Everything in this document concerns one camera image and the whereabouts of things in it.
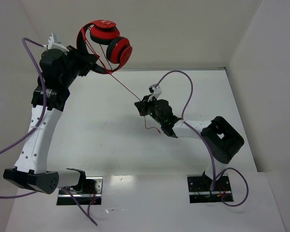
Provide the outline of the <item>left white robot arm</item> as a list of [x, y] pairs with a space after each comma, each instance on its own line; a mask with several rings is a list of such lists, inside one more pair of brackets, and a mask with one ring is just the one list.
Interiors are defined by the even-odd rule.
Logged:
[[72, 168], [48, 171], [47, 156], [55, 127], [70, 95], [69, 86], [76, 77], [87, 75], [96, 62], [95, 55], [81, 53], [72, 46], [68, 46], [66, 53], [54, 48], [42, 53], [42, 79], [31, 100], [30, 135], [14, 167], [5, 169], [5, 180], [19, 188], [46, 194], [62, 187], [71, 187], [76, 192], [86, 190], [84, 171]]

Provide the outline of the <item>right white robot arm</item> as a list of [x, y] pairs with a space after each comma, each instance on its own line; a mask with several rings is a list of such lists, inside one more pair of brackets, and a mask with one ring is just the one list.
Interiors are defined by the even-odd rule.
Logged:
[[185, 121], [173, 114], [167, 100], [144, 96], [134, 103], [140, 116], [150, 116], [163, 133], [173, 138], [194, 138], [204, 142], [211, 164], [202, 179], [203, 187], [214, 190], [219, 185], [222, 171], [244, 145], [243, 137], [221, 116], [209, 121]]

